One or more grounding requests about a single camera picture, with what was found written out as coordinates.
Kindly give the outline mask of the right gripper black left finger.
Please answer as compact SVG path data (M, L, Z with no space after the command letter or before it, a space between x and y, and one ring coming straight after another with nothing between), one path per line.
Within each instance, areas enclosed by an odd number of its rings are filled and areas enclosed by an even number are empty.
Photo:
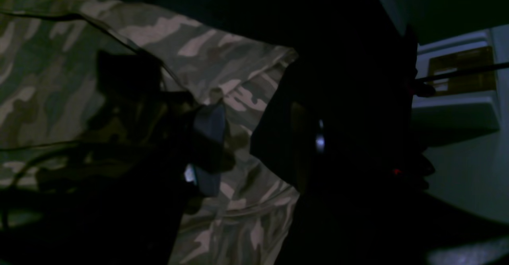
M223 104L198 107L118 180L64 193L1 192L2 265L166 265L191 200L220 190Z

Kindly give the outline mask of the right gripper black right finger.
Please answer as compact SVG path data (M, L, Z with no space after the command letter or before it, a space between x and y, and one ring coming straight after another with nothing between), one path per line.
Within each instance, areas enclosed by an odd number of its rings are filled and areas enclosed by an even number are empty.
M300 194L276 265L507 265L508 225L425 193L434 172L378 164L330 116L324 87L291 64L251 138L251 154Z

